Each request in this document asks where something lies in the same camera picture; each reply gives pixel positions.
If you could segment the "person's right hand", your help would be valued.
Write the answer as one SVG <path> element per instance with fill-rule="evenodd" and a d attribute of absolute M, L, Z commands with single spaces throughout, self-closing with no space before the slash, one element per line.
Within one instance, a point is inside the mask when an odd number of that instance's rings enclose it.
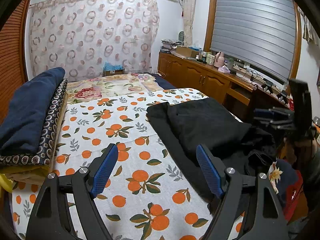
<path fill-rule="evenodd" d="M 303 141 L 286 139 L 284 153 L 287 162 L 290 163 L 295 170 L 300 170 L 308 160 L 315 156 L 317 148 L 318 144 L 315 139 L 306 139 Z"/>

